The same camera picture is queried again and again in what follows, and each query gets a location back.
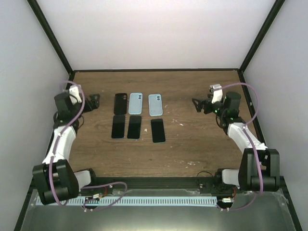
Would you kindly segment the blue phone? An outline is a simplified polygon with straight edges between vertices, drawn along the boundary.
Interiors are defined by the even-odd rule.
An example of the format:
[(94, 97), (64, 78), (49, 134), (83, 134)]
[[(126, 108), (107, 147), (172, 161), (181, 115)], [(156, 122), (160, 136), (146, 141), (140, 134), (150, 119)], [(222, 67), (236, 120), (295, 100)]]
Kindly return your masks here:
[(113, 116), (113, 124), (112, 124), (112, 139), (122, 139), (125, 134), (125, 115), (115, 115)]

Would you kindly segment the black phone case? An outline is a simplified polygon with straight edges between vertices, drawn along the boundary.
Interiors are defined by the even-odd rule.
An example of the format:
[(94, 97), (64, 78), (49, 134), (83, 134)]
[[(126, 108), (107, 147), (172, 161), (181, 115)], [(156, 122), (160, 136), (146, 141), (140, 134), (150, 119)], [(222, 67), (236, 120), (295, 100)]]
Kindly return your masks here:
[(114, 115), (125, 115), (127, 113), (128, 96), (126, 93), (115, 94)]

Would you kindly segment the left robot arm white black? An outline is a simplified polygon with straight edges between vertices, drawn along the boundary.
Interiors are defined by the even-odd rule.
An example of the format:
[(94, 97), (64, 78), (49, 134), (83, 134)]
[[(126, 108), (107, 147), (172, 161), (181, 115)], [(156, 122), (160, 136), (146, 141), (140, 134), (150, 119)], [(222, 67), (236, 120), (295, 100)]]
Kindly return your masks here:
[(53, 116), (53, 140), (42, 164), (33, 167), (32, 174), (41, 202), (44, 205), (76, 198), (81, 189), (87, 194), (98, 190), (91, 168), (74, 172), (69, 165), (72, 144), (80, 127), (83, 113), (99, 107), (100, 95), (81, 99), (79, 93), (63, 92), (54, 97), (57, 112)]

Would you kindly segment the dark green phone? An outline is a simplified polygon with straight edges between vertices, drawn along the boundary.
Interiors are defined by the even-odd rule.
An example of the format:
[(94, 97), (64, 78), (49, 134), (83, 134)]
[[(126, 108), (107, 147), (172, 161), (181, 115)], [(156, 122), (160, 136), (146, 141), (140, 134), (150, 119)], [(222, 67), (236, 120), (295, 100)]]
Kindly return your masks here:
[(138, 140), (140, 138), (141, 119), (142, 117), (140, 115), (130, 116), (127, 134), (128, 139)]
[(166, 141), (163, 119), (151, 120), (153, 143), (162, 143)]

